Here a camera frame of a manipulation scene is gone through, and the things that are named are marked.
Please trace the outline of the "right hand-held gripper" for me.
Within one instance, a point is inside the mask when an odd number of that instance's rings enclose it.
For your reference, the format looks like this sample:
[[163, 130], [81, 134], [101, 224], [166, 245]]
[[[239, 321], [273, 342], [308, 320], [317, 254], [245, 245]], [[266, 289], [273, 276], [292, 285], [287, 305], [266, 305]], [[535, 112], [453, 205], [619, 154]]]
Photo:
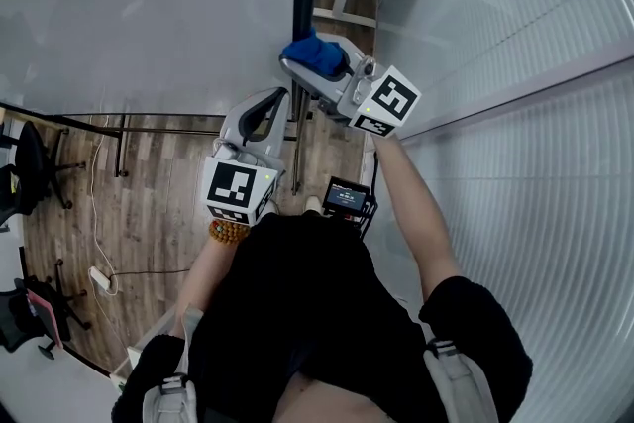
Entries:
[[316, 71], [281, 55], [282, 70], [336, 123], [389, 138], [404, 126], [420, 91], [395, 67], [384, 68], [347, 37], [317, 32]]

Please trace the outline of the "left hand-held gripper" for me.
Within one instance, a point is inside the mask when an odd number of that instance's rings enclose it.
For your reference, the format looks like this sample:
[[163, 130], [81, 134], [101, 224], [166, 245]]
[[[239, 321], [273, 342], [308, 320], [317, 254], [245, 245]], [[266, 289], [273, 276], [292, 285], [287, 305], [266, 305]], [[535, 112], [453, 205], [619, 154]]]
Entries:
[[201, 201], [213, 218], [254, 226], [285, 173], [281, 149], [289, 109], [284, 87], [257, 92], [225, 117], [205, 160]]

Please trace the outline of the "blue cloth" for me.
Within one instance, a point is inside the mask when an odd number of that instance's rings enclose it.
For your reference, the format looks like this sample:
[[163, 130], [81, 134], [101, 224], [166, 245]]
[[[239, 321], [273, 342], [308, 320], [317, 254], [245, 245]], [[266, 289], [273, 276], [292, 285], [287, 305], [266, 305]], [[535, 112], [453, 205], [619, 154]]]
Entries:
[[282, 57], [304, 65], [306, 68], [324, 77], [337, 77], [349, 68], [349, 61], [338, 43], [320, 39], [314, 28], [307, 37], [286, 46]]

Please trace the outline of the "white whiteboard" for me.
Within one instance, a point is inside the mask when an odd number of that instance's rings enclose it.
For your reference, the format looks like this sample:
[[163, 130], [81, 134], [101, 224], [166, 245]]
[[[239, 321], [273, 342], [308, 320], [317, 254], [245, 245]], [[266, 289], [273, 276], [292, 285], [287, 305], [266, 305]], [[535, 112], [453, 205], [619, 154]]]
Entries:
[[44, 114], [223, 115], [289, 87], [312, 0], [0, 0], [0, 103]]

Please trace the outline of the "person's left forearm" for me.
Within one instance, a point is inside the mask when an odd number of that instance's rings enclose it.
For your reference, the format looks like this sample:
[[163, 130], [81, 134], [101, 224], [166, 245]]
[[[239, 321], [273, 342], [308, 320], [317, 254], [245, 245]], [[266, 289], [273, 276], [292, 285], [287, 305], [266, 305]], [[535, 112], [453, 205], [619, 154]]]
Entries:
[[183, 319], [188, 308], [205, 311], [217, 287], [230, 270], [237, 244], [209, 237], [180, 289], [174, 308], [170, 336], [184, 338]]

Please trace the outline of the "person's right forearm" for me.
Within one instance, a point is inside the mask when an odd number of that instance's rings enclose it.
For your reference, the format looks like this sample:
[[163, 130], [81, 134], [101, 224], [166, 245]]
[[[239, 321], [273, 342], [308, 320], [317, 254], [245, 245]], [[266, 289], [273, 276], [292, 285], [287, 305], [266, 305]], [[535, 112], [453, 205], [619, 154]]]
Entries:
[[372, 138], [397, 225], [418, 266], [427, 300], [444, 280], [459, 276], [441, 209], [404, 147], [395, 137]]

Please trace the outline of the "small black screen device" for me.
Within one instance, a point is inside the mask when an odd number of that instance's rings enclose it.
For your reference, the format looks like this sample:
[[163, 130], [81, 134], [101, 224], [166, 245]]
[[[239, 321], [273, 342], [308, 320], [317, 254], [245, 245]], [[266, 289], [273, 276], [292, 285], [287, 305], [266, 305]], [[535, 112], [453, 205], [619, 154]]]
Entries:
[[323, 199], [323, 214], [352, 226], [363, 239], [377, 210], [369, 186], [332, 176]]

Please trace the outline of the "person's black clothing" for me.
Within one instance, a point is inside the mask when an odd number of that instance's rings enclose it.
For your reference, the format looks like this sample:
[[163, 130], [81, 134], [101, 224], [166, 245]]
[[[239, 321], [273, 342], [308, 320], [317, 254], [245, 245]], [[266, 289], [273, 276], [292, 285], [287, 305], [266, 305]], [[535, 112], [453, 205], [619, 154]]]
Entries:
[[200, 423], [272, 423], [298, 374], [395, 423], [448, 423], [424, 361], [425, 327], [483, 370], [499, 423], [510, 423], [533, 364], [485, 287], [449, 277], [412, 319], [351, 227], [269, 214], [237, 247], [192, 338], [158, 335], [145, 346], [112, 422], [142, 423], [146, 393], [188, 356]]

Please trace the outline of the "white power strip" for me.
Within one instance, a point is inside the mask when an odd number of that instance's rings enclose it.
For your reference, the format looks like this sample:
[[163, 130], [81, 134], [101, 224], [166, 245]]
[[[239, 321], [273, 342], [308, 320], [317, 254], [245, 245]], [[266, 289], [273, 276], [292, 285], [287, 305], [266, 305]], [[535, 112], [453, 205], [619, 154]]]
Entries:
[[99, 268], [96, 266], [91, 266], [89, 268], [88, 274], [90, 278], [106, 293], [111, 293], [111, 279], [109, 276], [106, 276]]

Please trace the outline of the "black office chair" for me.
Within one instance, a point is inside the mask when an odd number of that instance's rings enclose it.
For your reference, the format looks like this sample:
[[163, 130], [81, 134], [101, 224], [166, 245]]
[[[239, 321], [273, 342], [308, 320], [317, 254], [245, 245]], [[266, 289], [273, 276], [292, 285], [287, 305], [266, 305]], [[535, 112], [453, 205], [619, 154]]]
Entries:
[[68, 134], [68, 128], [58, 130], [53, 147], [48, 149], [35, 124], [31, 121], [24, 124], [18, 139], [14, 163], [23, 204], [29, 204], [34, 208], [40, 201], [49, 197], [52, 190], [64, 210], [73, 207], [72, 202], [62, 195], [57, 174], [69, 169], [86, 169], [86, 162], [62, 165], [56, 162], [62, 136]]
[[48, 360], [54, 360], [53, 349], [58, 348], [48, 336], [35, 309], [30, 305], [27, 298], [28, 289], [52, 305], [62, 348], [71, 340], [69, 319], [74, 320], [84, 331], [91, 328], [91, 323], [82, 320], [70, 306], [70, 302], [86, 297], [87, 291], [82, 289], [78, 293], [65, 295], [61, 282], [62, 266], [63, 260], [57, 259], [54, 264], [55, 278], [47, 276], [45, 281], [38, 280], [34, 275], [24, 279], [15, 278], [14, 289], [0, 291], [0, 346], [8, 353], [14, 353], [26, 342], [40, 337], [50, 339], [46, 346], [38, 345], [38, 350]]
[[0, 167], [0, 227], [16, 214], [30, 215], [33, 211], [32, 203], [14, 169], [12, 164]]

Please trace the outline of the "white window blinds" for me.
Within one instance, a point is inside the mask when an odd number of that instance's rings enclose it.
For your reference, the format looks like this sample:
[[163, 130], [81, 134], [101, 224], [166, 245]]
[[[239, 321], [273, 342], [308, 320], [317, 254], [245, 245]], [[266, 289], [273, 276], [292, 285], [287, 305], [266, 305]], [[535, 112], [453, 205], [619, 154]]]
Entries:
[[377, 54], [468, 277], [534, 363], [516, 423], [634, 423], [634, 0], [382, 0]]

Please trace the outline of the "pink folder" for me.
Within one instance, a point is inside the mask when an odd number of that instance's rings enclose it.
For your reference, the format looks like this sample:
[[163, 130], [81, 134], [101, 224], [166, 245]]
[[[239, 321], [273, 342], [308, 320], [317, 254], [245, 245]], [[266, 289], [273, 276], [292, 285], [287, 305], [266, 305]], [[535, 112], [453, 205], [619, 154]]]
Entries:
[[27, 290], [27, 298], [43, 322], [48, 336], [57, 347], [62, 348], [62, 340], [59, 335], [52, 305], [30, 289]]

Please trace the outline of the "white desk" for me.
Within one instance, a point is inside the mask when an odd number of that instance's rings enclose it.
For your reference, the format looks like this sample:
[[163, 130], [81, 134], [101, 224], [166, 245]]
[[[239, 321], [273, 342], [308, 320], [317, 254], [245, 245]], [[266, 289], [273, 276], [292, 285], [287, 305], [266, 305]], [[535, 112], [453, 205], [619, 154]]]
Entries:
[[46, 359], [45, 337], [16, 352], [0, 345], [0, 405], [16, 423], [111, 423], [120, 390], [112, 379], [71, 353], [55, 348]]

